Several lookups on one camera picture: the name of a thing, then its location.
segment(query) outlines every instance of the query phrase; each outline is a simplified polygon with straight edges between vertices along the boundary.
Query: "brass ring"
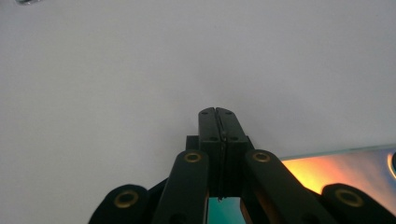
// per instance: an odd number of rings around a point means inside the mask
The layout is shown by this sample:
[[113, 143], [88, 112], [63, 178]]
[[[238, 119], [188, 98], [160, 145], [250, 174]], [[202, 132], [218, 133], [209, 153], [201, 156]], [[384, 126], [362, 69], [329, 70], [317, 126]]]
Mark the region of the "brass ring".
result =
[[256, 152], [253, 154], [253, 159], [255, 161], [268, 162], [271, 160], [271, 157], [267, 153]]
[[135, 203], [137, 203], [137, 200], [139, 199], [139, 195], [136, 193], [136, 191], [134, 190], [125, 190], [123, 192], [121, 192], [119, 195], [117, 195], [116, 199], [114, 199], [114, 204], [118, 207], [118, 208], [128, 208], [132, 205], [134, 205]]
[[[343, 195], [349, 195], [351, 197], [353, 197], [353, 199], [349, 199], [346, 198]], [[337, 197], [338, 200], [340, 200], [342, 203], [345, 203], [349, 206], [352, 207], [362, 207], [364, 205], [364, 201], [361, 198], [361, 196], [359, 196], [358, 194], [356, 194], [353, 191], [350, 191], [348, 189], [338, 189], [335, 191], [335, 197]]]
[[196, 152], [190, 152], [184, 156], [184, 160], [187, 162], [198, 162], [201, 158], [202, 156]]

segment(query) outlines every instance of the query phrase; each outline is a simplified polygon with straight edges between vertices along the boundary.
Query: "white backdrop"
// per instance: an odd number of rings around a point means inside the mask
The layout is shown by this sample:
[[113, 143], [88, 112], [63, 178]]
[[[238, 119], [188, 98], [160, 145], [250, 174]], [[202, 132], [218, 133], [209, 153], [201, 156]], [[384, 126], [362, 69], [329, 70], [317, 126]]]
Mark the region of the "white backdrop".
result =
[[87, 223], [197, 113], [280, 157], [395, 143], [396, 2], [0, 0], [0, 223]]

